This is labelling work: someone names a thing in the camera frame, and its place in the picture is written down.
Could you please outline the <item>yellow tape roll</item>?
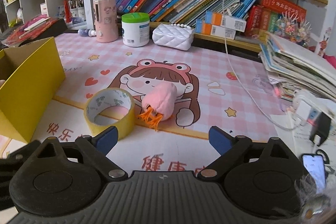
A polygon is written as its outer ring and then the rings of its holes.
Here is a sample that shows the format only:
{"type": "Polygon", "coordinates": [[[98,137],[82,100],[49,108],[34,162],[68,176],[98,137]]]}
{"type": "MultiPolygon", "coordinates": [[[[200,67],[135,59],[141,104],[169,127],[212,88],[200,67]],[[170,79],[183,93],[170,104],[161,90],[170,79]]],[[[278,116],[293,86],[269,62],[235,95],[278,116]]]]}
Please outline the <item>yellow tape roll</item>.
{"type": "Polygon", "coordinates": [[[84,118],[93,136],[114,126],[118,130],[118,140],[121,140],[134,129],[134,99],[123,89],[103,89],[87,101],[84,118]]]}

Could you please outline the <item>small pink plush toy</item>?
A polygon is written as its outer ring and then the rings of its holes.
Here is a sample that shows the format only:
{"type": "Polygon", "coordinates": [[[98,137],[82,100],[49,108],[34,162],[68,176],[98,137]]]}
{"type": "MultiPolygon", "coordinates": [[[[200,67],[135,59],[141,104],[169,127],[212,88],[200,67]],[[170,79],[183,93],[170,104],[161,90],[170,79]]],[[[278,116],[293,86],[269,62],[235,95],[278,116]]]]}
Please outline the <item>small pink plush toy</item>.
{"type": "Polygon", "coordinates": [[[158,84],[143,97],[138,119],[157,131],[159,124],[173,115],[176,98],[177,87],[173,83],[158,84]]]}

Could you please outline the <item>pink checkered tablecloth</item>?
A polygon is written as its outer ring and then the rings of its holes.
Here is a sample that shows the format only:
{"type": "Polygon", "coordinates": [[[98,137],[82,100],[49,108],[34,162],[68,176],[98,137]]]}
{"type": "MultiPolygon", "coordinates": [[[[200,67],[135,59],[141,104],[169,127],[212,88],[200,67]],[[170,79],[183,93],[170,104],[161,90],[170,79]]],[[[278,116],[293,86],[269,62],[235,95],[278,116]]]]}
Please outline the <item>pink checkered tablecloth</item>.
{"type": "Polygon", "coordinates": [[[132,48],[121,39],[99,43],[77,34],[59,35],[55,43],[66,78],[50,102],[55,100],[84,111],[87,101],[97,92],[123,89],[134,99],[134,126],[143,126],[145,123],[138,119],[143,97],[158,84],[171,82],[177,87],[171,118],[180,109],[189,112],[187,122],[176,120],[176,126],[167,126],[172,133],[182,133],[177,127],[189,127],[199,120],[198,99],[203,93],[248,96],[267,120],[269,115],[276,115],[265,113],[252,95],[255,91],[276,97],[263,65],[254,61],[197,47],[179,51],[148,43],[132,48]]]}

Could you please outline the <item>white printed desk mat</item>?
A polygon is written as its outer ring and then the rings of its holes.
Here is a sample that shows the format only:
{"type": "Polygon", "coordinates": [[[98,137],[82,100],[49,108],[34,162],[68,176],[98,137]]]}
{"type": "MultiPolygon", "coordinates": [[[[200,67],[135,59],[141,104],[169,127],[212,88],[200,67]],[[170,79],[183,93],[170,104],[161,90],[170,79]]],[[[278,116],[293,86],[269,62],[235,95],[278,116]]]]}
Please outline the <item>white printed desk mat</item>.
{"type": "MultiPolygon", "coordinates": [[[[257,104],[269,114],[280,114],[279,101],[275,96],[252,91],[257,104]]],[[[205,166],[219,157],[219,153],[210,145],[209,129],[218,126],[233,136],[245,135],[256,141],[267,141],[270,137],[285,136],[289,144],[291,132],[284,131],[257,109],[248,96],[201,94],[199,96],[201,117],[189,127],[177,127],[182,133],[172,133],[170,126],[176,126],[176,120],[187,122],[187,112],[178,110],[176,116],[160,124],[163,129],[154,131],[136,125],[133,131],[119,140],[107,157],[122,167],[127,173],[133,170],[200,172],[205,166]]],[[[60,142],[74,141],[84,134],[91,134],[84,119],[83,110],[52,100],[43,114],[32,140],[43,141],[54,136],[60,142]]]]}

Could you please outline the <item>yellow cardboard box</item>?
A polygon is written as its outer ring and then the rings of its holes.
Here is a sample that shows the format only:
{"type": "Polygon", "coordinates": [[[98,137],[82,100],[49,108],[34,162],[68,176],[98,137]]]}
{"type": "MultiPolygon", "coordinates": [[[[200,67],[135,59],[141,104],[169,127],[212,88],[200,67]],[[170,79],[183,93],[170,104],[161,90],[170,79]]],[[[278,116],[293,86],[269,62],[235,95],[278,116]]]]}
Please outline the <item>yellow cardboard box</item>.
{"type": "Polygon", "coordinates": [[[1,135],[30,142],[65,78],[53,37],[1,50],[1,135]]]}

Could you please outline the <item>smartphone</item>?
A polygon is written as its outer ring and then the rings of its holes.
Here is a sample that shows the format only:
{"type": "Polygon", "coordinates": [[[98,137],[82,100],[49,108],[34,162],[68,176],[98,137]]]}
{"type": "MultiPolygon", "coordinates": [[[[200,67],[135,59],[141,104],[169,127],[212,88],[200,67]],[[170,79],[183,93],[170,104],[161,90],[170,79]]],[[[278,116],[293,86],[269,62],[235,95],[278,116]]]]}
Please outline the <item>smartphone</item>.
{"type": "Polygon", "coordinates": [[[323,156],[317,154],[302,154],[302,163],[315,181],[317,193],[326,188],[326,174],[323,156]]]}

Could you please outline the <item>stack of papers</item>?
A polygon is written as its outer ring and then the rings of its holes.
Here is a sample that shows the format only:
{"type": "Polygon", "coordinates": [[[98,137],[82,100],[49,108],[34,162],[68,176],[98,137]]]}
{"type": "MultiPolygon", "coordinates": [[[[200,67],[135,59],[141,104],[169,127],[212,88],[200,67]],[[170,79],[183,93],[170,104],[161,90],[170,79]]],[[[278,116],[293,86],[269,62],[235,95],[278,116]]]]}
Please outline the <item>stack of papers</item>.
{"type": "Polygon", "coordinates": [[[269,34],[259,56],[277,96],[291,102],[302,89],[335,101],[335,67],[310,50],[269,34]]]}

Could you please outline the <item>spray bottle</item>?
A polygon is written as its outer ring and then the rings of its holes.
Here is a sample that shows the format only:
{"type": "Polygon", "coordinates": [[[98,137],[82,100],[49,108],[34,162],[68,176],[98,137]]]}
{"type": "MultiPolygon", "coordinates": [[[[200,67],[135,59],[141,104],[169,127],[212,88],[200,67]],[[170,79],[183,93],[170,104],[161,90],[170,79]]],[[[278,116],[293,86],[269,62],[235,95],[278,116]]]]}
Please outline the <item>spray bottle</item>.
{"type": "Polygon", "coordinates": [[[96,36],[96,31],[93,29],[79,29],[77,34],[82,37],[94,37],[96,36]]]}

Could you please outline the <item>white quilted purse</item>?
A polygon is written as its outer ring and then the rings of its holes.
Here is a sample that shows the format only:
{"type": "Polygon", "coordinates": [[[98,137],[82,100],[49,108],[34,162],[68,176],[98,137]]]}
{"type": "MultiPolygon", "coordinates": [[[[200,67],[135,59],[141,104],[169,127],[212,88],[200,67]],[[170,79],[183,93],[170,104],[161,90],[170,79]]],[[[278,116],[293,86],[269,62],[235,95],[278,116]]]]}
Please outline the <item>white quilted purse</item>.
{"type": "Polygon", "coordinates": [[[188,51],[194,39],[194,30],[190,26],[160,24],[152,33],[156,45],[188,51]]]}

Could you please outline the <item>white jar green lid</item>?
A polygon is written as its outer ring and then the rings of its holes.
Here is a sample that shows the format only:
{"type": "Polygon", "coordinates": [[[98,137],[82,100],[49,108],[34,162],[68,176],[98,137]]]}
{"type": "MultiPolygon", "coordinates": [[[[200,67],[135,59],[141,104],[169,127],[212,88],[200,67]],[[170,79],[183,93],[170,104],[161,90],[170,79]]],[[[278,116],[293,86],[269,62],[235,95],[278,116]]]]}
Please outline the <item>white jar green lid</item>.
{"type": "Polygon", "coordinates": [[[121,17],[122,39],[128,47],[143,47],[150,40],[150,17],[144,12],[123,14],[121,17]]]}

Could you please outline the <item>pink humidifier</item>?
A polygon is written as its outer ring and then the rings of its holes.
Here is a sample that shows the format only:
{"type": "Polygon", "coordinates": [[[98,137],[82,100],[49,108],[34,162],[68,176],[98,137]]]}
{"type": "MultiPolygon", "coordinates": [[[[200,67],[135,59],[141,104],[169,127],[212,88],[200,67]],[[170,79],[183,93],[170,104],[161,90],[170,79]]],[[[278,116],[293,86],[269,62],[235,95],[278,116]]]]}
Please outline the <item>pink humidifier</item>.
{"type": "Polygon", "coordinates": [[[116,0],[93,0],[96,40],[110,43],[118,39],[116,0]]]}

